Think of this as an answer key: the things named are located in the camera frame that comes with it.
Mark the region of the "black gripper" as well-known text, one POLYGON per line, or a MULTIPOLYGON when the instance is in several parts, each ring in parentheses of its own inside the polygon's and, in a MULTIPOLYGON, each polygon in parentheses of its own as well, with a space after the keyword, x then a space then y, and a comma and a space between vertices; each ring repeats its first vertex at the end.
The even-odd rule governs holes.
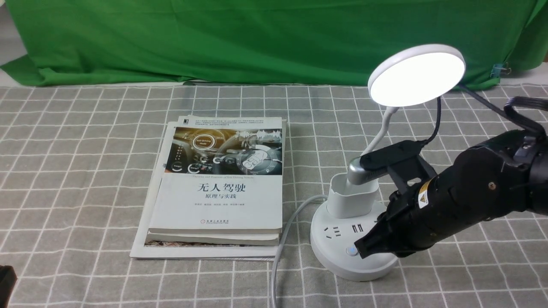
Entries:
POLYGON ((534 213, 535 159, 536 139, 524 130, 465 150, 436 177, 393 192, 378 223, 354 243, 359 256, 403 258, 480 222, 512 212, 534 213))

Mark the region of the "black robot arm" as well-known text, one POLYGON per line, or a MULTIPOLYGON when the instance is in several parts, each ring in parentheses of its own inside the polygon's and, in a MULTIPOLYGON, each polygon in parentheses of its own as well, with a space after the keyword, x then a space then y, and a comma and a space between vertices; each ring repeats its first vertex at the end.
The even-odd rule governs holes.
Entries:
POLYGON ((404 258, 512 212, 547 215, 546 140, 506 131, 464 150, 440 173, 422 158, 424 146, 404 140, 352 162, 352 183, 388 175, 397 187, 372 229, 354 243, 360 257, 404 258))

